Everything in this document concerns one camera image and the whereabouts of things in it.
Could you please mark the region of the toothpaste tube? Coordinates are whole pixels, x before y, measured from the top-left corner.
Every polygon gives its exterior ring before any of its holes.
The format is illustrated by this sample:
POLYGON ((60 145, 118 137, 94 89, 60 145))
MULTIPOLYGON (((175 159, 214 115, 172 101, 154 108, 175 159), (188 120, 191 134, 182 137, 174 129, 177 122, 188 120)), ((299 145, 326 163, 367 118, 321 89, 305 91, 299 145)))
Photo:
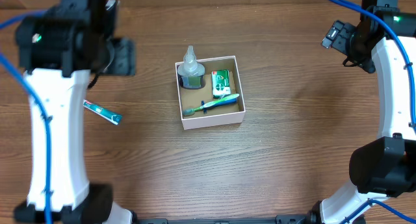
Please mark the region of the toothpaste tube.
POLYGON ((83 106, 88 110, 92 111, 93 113, 101 116, 102 118, 106 119, 107 121, 111 122, 114 125, 119 125, 122 120, 122 115, 112 112, 102 106, 99 106, 95 103, 90 101, 84 100, 83 106))

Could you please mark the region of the clear pump soap bottle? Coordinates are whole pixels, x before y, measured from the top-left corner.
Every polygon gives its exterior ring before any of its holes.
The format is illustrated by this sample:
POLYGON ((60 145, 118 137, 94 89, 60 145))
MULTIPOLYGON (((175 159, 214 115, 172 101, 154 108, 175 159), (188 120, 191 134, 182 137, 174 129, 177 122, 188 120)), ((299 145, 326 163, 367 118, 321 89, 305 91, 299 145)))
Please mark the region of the clear pump soap bottle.
POLYGON ((180 85, 189 90, 201 89, 205 86, 204 75, 205 67, 197 62, 194 47, 188 46, 187 52, 183 57, 183 63, 178 67, 180 85))

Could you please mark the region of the green white toothbrush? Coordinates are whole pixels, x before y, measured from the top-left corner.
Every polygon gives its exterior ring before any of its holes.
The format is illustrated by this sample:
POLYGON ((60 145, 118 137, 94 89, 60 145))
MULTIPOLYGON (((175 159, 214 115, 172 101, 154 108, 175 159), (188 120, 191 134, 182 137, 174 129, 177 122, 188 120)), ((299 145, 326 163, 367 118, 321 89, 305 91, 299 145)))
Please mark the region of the green white toothbrush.
POLYGON ((210 101, 208 103, 204 103, 204 104, 202 104, 199 107, 189 108, 189 109, 183 110, 182 111, 182 115, 183 116, 191 116, 191 115, 195 114, 198 111, 203 111, 202 109, 204 109, 204 108, 208 108, 210 106, 213 106, 214 104, 220 103, 222 101, 227 101, 227 100, 230 100, 230 99, 235 99, 235 98, 238 99, 239 97, 240 97, 240 94, 239 93, 234 93, 234 94, 226 95, 226 96, 224 96, 221 99, 217 99, 217 100, 214 100, 214 101, 210 101))

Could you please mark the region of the green soap bar pack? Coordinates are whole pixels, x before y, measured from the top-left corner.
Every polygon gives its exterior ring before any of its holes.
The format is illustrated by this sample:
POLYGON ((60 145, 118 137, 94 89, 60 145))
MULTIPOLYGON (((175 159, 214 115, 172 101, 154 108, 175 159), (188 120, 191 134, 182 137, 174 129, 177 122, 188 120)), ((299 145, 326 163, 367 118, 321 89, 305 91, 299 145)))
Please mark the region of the green soap bar pack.
POLYGON ((213 97, 215 99, 223 98, 226 95, 231 94, 231 88, 229 83, 229 70, 216 70, 211 72, 213 97))

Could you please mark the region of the blue disposable razor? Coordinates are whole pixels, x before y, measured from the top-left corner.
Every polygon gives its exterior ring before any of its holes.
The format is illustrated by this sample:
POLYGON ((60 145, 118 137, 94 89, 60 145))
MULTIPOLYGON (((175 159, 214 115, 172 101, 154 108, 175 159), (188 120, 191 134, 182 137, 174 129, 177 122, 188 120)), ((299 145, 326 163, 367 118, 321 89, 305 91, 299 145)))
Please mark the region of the blue disposable razor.
POLYGON ((234 104, 234 103, 237 103, 237 98, 235 98, 235 99, 230 99, 230 100, 227 100, 227 101, 222 101, 222 102, 220 102, 220 103, 214 104, 213 106, 210 106, 210 107, 208 107, 208 108, 204 108, 204 109, 202 109, 202 110, 203 110, 203 113, 204 113, 204 114, 207 114, 207 112, 208 112, 209 110, 212 110, 212 109, 214 109, 214 108, 216 108, 216 107, 219 107, 219 106, 224 106, 224 105, 231 105, 231 104, 234 104))

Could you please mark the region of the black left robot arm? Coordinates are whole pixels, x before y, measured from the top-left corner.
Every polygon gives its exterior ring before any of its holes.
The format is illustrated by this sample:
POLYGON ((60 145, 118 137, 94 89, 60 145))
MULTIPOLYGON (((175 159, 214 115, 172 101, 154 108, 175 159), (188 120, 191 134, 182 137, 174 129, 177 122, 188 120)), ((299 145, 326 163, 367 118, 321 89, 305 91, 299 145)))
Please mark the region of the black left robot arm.
POLYGON ((101 74, 130 76, 135 47, 116 38, 118 0, 60 0, 20 19, 19 66, 8 65, 29 94, 32 177, 14 209, 22 223, 136 223, 112 186, 88 180, 84 162, 86 92, 101 74))

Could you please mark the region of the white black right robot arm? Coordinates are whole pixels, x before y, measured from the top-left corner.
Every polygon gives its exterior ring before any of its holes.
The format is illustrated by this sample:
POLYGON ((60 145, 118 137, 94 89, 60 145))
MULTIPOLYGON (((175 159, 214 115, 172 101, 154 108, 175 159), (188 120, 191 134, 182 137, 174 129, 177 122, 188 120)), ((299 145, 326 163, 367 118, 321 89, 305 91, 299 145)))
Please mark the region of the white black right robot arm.
POLYGON ((302 223, 364 223, 371 207, 415 191, 415 15, 398 0, 329 1, 360 21, 335 21, 322 45, 344 54, 344 66, 376 74, 380 120, 375 141, 352 153, 348 180, 302 223))

